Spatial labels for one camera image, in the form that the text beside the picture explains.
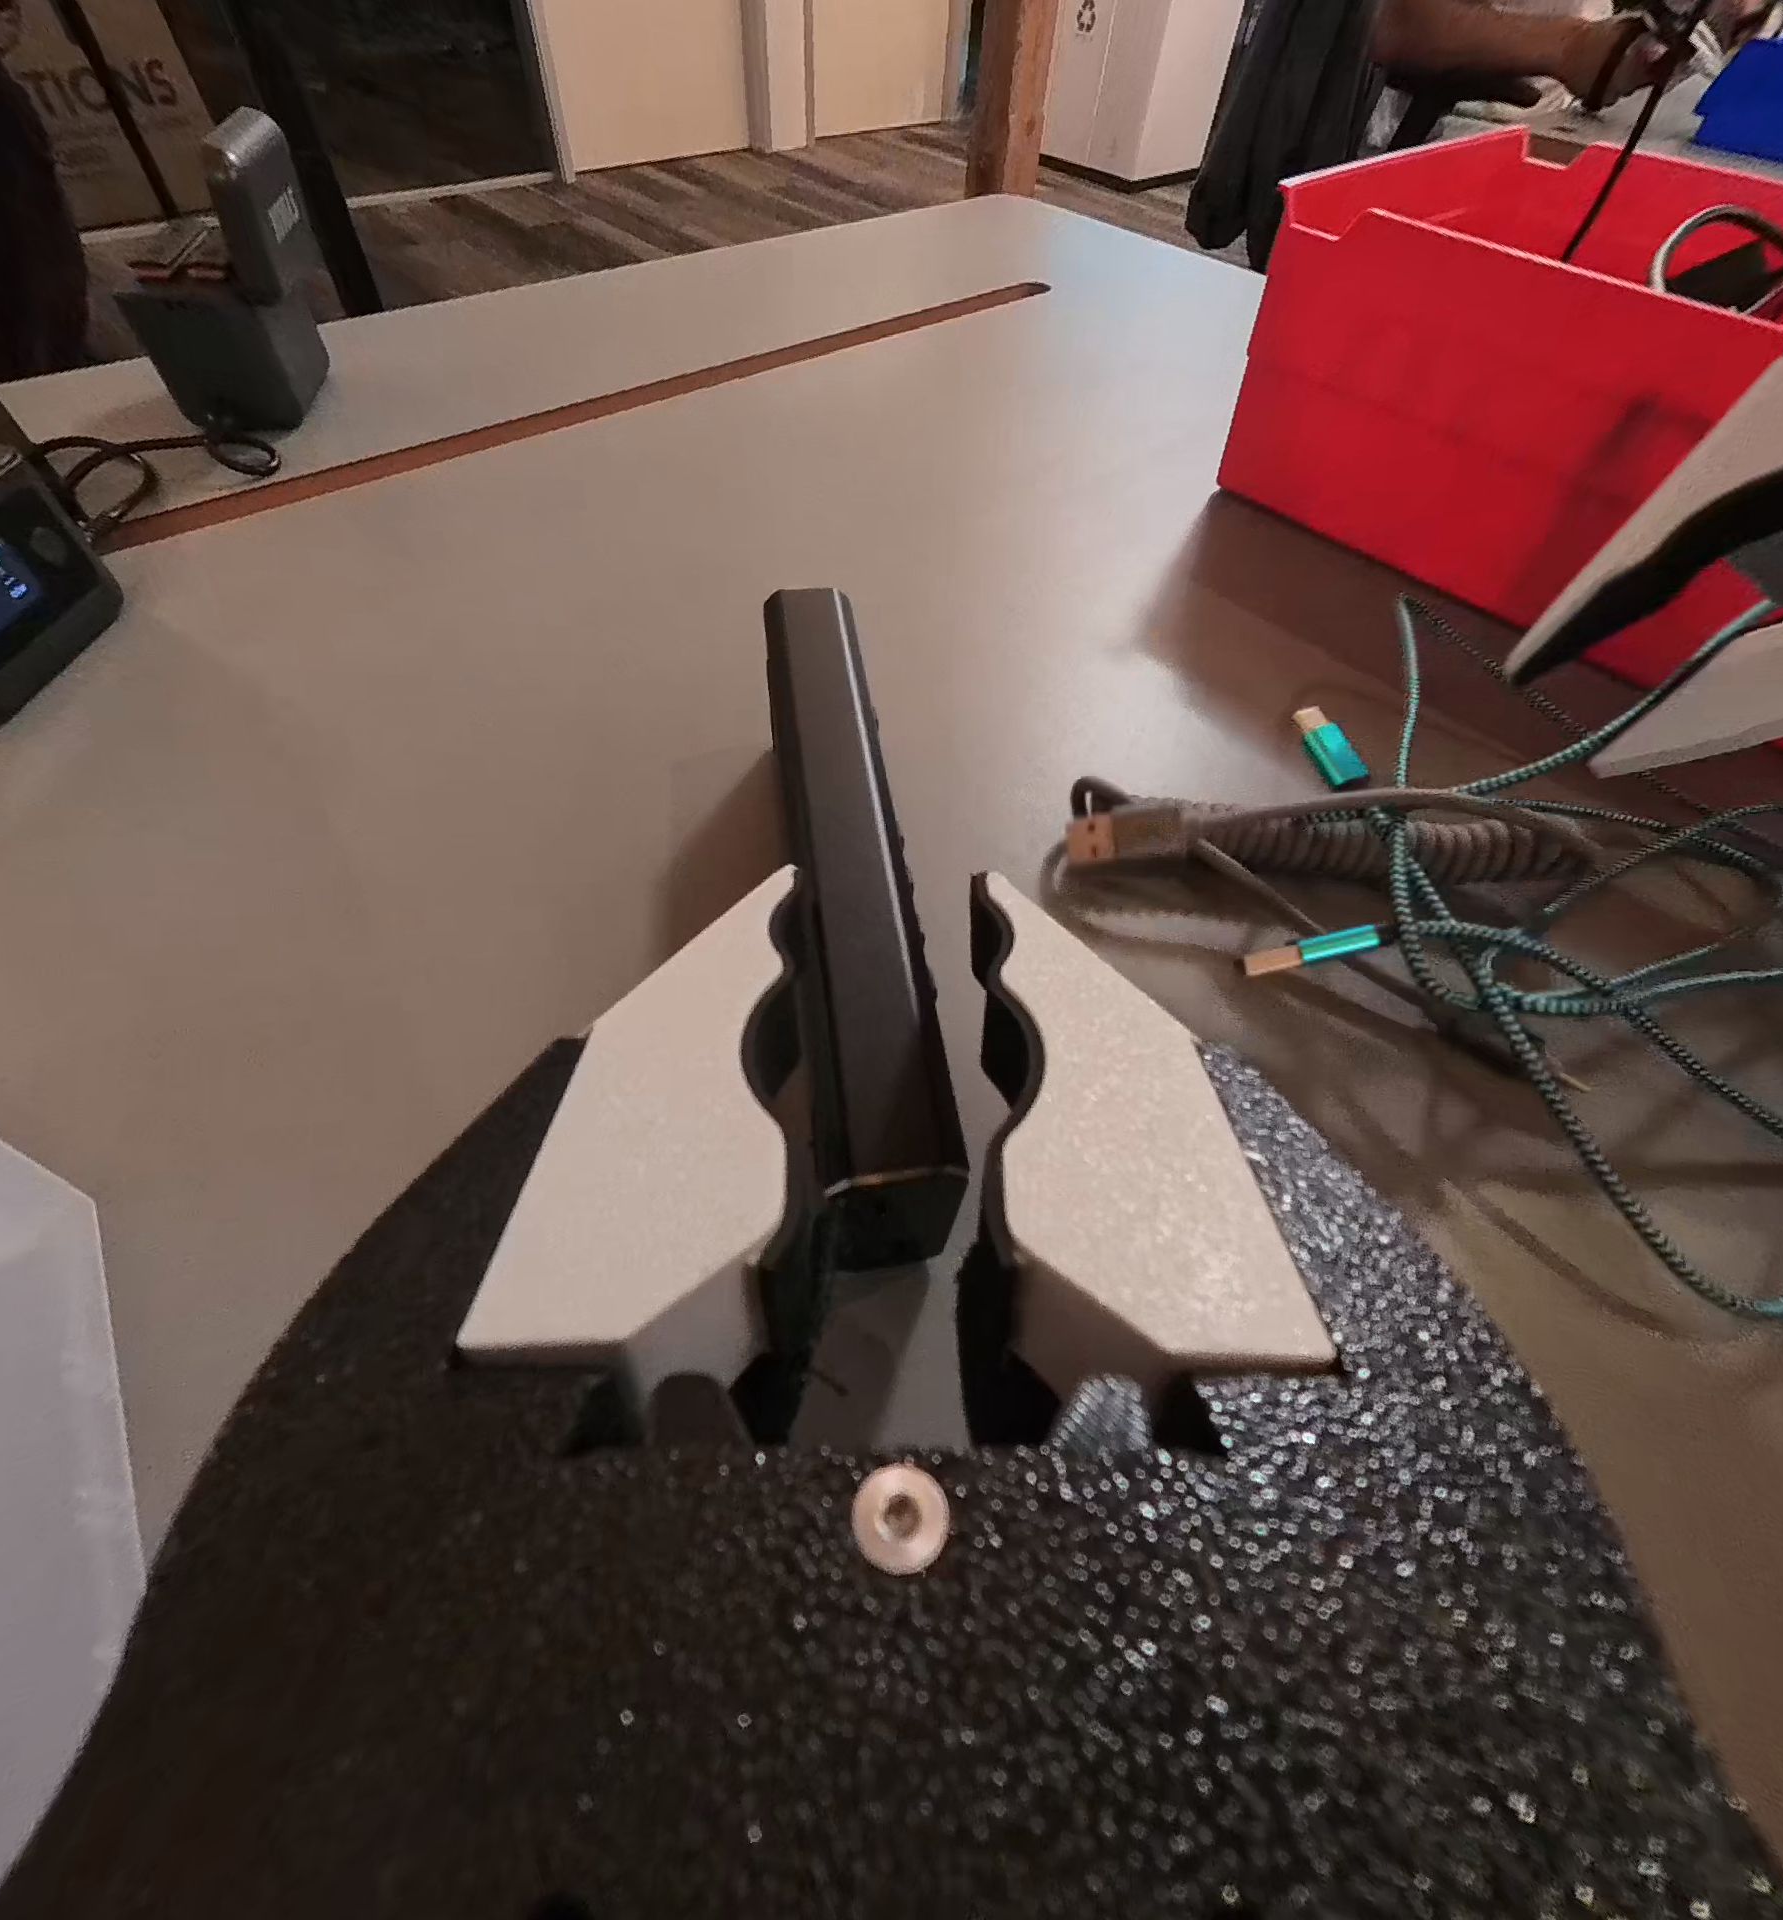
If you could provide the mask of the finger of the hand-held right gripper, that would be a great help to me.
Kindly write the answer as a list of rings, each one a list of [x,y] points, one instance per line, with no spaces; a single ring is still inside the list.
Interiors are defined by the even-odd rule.
[[[1709,442],[1627,516],[1504,661],[1535,682],[1673,610],[1694,573],[1783,539],[1783,360],[1709,427]]]
[[[1731,555],[1770,610],[1770,624],[1736,634],[1715,665],[1673,688],[1649,716],[1617,735],[1598,756],[1598,780],[1673,772],[1694,756],[1749,752],[1783,738],[1783,535]]]

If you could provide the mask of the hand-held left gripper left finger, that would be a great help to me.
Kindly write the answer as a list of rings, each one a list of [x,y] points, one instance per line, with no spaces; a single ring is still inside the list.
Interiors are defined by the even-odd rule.
[[[460,1326],[462,1364],[609,1371],[617,1395],[768,1347],[756,1275],[806,1211],[775,1108],[798,1042],[798,867],[775,867],[579,1042]]]

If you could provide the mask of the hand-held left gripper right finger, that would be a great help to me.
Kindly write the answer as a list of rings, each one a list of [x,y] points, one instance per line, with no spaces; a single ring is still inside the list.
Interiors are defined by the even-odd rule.
[[[964,1280],[964,1418],[1081,1382],[1332,1378],[1336,1334],[1191,1029],[1003,872],[970,872],[1003,1120]]]

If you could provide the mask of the black usb hub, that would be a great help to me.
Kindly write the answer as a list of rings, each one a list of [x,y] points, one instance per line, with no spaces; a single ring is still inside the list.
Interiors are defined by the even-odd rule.
[[[809,1184],[834,1275],[918,1266],[964,1199],[937,986],[845,592],[763,604]]]

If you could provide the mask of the teal usb adapter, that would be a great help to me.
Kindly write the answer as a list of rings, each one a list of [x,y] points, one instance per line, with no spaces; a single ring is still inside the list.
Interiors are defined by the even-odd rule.
[[[1332,793],[1369,793],[1370,784],[1370,772],[1354,752],[1354,738],[1345,735],[1345,726],[1332,726],[1319,704],[1299,704],[1292,726],[1300,735],[1306,766],[1319,772],[1319,780]]]

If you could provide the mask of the red plastic bin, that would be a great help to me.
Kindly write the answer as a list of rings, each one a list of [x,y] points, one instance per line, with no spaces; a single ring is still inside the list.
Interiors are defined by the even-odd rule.
[[[1519,634],[1783,360],[1783,182],[1483,131],[1283,182],[1218,485]],[[1776,610],[1725,562],[1521,682],[1683,688]]]

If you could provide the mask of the white recycling bin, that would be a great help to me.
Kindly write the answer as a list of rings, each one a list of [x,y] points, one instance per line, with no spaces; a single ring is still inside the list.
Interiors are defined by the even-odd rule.
[[[1042,154],[1128,189],[1191,182],[1239,21],[1239,0],[1064,0]]]

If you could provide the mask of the white box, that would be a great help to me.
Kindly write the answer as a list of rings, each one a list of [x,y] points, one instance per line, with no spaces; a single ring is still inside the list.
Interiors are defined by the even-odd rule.
[[[0,1137],[0,1878],[147,1595],[97,1211]]]

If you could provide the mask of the black power station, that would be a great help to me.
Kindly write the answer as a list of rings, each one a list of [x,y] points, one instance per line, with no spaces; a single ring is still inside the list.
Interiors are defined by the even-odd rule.
[[[123,583],[58,485],[0,448],[0,726],[66,679],[123,614]]]

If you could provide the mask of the grey battery charger dock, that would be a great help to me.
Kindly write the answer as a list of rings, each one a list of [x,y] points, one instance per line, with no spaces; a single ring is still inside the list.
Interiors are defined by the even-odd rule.
[[[331,381],[306,308],[314,225],[284,126],[232,108],[200,131],[217,225],[170,244],[116,292],[116,315],[193,427],[289,432]]]

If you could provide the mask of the white double door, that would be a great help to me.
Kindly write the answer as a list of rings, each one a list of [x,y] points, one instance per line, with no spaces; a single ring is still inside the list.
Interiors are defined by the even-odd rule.
[[[937,126],[964,81],[964,0],[527,0],[557,170],[793,154]]]

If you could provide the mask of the printed cardboard box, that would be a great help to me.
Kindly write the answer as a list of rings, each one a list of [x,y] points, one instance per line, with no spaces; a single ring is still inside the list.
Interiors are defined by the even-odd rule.
[[[163,0],[86,0],[108,86],[53,0],[0,5],[0,65],[32,104],[82,230],[211,212],[211,93]]]

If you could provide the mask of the wooden post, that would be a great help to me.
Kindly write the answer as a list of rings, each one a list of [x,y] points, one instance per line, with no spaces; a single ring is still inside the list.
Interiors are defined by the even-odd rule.
[[[1056,0],[986,0],[964,196],[1035,196],[1047,137]]]

